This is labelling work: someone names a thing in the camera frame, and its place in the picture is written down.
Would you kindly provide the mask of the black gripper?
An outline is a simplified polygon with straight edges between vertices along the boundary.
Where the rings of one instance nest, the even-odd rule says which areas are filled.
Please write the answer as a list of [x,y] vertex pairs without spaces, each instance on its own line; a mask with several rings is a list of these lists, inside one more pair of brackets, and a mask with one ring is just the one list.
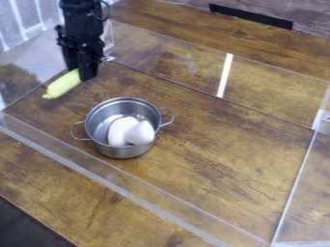
[[102,0],[59,0],[59,7],[64,24],[55,27],[56,41],[67,69],[79,67],[80,79],[88,81],[96,77],[104,47]]

